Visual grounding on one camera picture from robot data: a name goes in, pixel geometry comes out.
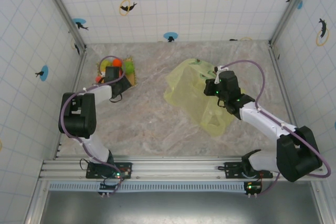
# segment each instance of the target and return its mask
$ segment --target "white tiled wall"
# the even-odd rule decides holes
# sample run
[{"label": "white tiled wall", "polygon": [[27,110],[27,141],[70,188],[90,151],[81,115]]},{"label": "white tiled wall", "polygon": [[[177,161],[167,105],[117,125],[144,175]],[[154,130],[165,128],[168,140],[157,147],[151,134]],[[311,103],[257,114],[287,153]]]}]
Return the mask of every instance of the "white tiled wall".
[{"label": "white tiled wall", "polygon": [[72,18],[86,20],[80,29],[86,43],[270,39],[287,0],[130,0],[137,3],[127,16],[123,0],[62,0]]},{"label": "white tiled wall", "polygon": [[52,0],[0,0],[0,223],[22,223],[53,154],[60,99],[79,62],[70,43]]},{"label": "white tiled wall", "polygon": [[[280,69],[299,125],[310,127],[332,167],[328,179],[336,201],[336,0],[303,0],[276,45]],[[323,46],[316,39],[325,20]]]}]

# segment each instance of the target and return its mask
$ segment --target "translucent plastic bag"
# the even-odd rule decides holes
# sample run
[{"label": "translucent plastic bag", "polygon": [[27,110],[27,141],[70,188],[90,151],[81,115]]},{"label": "translucent plastic bag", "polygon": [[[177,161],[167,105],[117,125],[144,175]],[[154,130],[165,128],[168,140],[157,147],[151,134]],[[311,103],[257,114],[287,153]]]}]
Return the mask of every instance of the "translucent plastic bag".
[{"label": "translucent plastic bag", "polygon": [[207,97],[205,80],[215,78],[214,66],[198,59],[188,59],[166,76],[169,87],[165,100],[181,107],[194,122],[211,136],[220,136],[234,119],[226,109],[217,106],[217,97]]}]

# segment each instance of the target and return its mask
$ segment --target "green ball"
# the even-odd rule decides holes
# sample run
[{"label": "green ball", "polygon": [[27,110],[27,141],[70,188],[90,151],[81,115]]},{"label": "green ball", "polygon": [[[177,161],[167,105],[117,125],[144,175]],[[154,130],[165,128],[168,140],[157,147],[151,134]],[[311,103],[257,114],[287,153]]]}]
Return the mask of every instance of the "green ball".
[{"label": "green ball", "polygon": [[124,61],[124,67],[122,68],[122,70],[125,72],[125,74],[133,73],[134,72],[133,62],[132,61]]}]

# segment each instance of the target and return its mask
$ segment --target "purple cable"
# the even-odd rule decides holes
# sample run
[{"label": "purple cable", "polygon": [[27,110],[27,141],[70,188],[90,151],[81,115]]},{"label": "purple cable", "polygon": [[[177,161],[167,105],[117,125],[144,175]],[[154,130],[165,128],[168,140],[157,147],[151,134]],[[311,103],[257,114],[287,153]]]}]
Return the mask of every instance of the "purple cable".
[{"label": "purple cable", "polygon": [[[120,60],[121,63],[122,63],[122,65],[123,65],[123,60],[122,60],[122,59],[120,59],[120,58],[118,58],[118,57],[116,57],[116,56],[106,56],[106,57],[102,58],[102,60],[99,62],[99,67],[98,67],[98,68],[99,68],[99,72],[100,72],[100,74],[101,74],[101,71],[100,71],[100,65],[101,65],[102,61],[105,60],[105,59],[107,59],[107,58],[111,58],[111,57]],[[69,104],[69,102],[70,102],[75,96],[77,96],[77,95],[79,95],[79,94],[82,94],[82,93],[85,93],[85,92],[88,92],[88,91],[91,91],[91,90],[96,89],[96,88],[98,88],[98,87],[106,86],[106,85],[115,83],[115,82],[117,82],[117,81],[120,81],[120,80],[124,77],[124,75],[125,75],[125,72],[123,72],[122,75],[121,75],[119,78],[117,78],[117,79],[115,79],[115,80],[113,80],[113,81],[109,81],[109,82],[106,82],[106,83],[102,83],[102,84],[100,84],[100,85],[94,85],[94,86],[89,87],[86,91],[85,91],[85,90],[80,90],[80,91],[78,91],[78,92],[72,94],[72,95],[66,100],[66,102],[64,103],[64,105],[63,105],[63,107],[62,107],[62,109],[61,109],[61,114],[60,114],[61,126],[62,126],[62,129],[63,129],[64,133],[65,133],[69,138],[74,138],[74,139],[76,139],[76,140],[79,142],[79,144],[81,144],[81,145],[83,146],[83,149],[84,149],[84,151],[86,152],[86,154],[87,154],[89,157],[91,157],[93,160],[95,160],[95,161],[97,161],[97,162],[99,162],[99,163],[101,163],[101,164],[103,164],[103,165],[107,165],[107,166],[109,166],[109,167],[115,169],[115,170],[116,170],[118,173],[120,173],[120,174],[121,174],[120,170],[119,170],[115,165],[111,165],[111,164],[109,164],[109,163],[106,163],[106,162],[104,162],[104,161],[102,161],[102,160],[99,160],[99,159],[97,159],[96,157],[94,157],[94,156],[88,151],[88,149],[86,148],[85,144],[83,143],[83,141],[82,141],[79,137],[73,136],[73,135],[71,135],[71,134],[67,131],[67,129],[65,128],[65,124],[64,124],[64,112],[65,112],[65,108],[67,107],[67,105]],[[111,193],[112,195],[113,195],[114,193],[116,193],[116,191],[119,189],[121,182],[122,182],[122,178],[120,177],[120,181],[118,182],[118,186],[113,190],[113,192]]]},{"label": "purple cable", "polygon": [[[257,96],[257,99],[255,101],[255,106],[256,108],[258,109],[259,108],[259,105],[258,105],[258,101],[261,97],[261,94],[263,93],[264,91],[264,88],[265,88],[265,73],[263,71],[263,69],[261,68],[261,66],[256,63],[255,61],[252,61],[252,60],[236,60],[234,62],[231,62],[223,67],[221,67],[221,69],[224,69],[224,68],[227,68],[233,64],[236,64],[236,63],[241,63],[241,62],[248,62],[248,63],[252,63],[254,65],[256,65],[258,67],[258,69],[260,70],[261,72],[261,75],[263,77],[263,84],[261,86],[261,89],[260,89],[260,92],[259,92],[259,95]],[[278,120],[276,120],[275,118],[273,118],[272,116],[268,115],[267,113],[265,113],[264,111],[262,110],[259,110],[259,112],[261,114],[263,114],[265,117],[267,117],[268,119],[272,120],[273,122],[275,122],[277,125],[281,126],[281,122],[279,122]],[[327,160],[318,152],[316,151],[309,143],[307,143],[307,141],[305,141],[303,138],[301,138],[298,134],[296,134],[295,132],[291,131],[289,128],[287,128],[286,126],[283,126],[282,127],[284,130],[286,130],[289,134],[291,134],[292,136],[296,137],[298,140],[300,140],[306,147],[308,147],[315,155],[318,156],[318,158],[324,163],[325,167],[327,168],[327,173],[324,174],[324,175],[319,175],[319,174],[308,174],[308,176],[311,176],[311,177],[316,177],[316,178],[327,178],[331,175],[331,168],[330,168],[330,165],[328,164]],[[264,194],[265,192],[269,191],[270,189],[272,189],[274,187],[274,185],[276,184],[276,182],[278,181],[280,177],[280,173],[278,174],[278,176],[276,177],[276,179],[274,180],[274,182],[272,183],[271,186],[269,186],[265,191],[263,191],[261,194]]]}]

